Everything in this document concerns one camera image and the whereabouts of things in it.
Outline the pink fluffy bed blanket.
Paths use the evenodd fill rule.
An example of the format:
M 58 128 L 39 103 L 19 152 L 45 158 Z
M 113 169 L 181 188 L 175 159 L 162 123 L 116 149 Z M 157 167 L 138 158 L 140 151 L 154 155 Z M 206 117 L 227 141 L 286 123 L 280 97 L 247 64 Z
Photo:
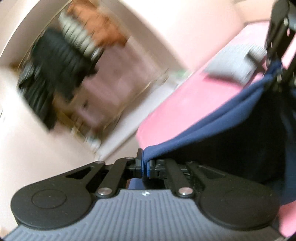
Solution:
M 233 40 L 265 43 L 269 22 L 247 25 Z M 203 66 L 192 74 L 141 123 L 136 139 L 143 150 L 168 141 L 241 92 L 243 86 L 232 81 L 210 78 Z M 295 233 L 295 201 L 280 208 L 280 232 Z

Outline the grey striped pillow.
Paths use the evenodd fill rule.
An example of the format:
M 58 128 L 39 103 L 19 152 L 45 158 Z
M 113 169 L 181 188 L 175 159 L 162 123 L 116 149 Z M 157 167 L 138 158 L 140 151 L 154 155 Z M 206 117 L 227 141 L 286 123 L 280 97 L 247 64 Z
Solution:
M 230 45 L 222 49 L 205 67 L 211 77 L 247 85 L 262 63 L 266 50 L 258 45 Z

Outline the open wardrobe with hanging clothes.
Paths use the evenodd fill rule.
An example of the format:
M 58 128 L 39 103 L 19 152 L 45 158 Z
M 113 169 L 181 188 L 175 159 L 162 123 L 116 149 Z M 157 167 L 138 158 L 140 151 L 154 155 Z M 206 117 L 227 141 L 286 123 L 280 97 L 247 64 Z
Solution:
M 93 1 L 72 1 L 32 45 L 18 89 L 48 130 L 58 121 L 104 140 L 163 76 L 132 35 Z

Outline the navy blue sleeveless top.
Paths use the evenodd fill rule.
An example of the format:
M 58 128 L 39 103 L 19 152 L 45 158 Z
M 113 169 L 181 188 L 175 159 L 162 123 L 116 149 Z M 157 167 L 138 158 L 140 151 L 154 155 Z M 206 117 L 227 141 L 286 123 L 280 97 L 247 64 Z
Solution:
M 142 163 L 194 161 L 272 188 L 295 201 L 295 89 L 274 90 L 284 73 L 274 61 L 264 77 L 175 138 L 144 149 Z

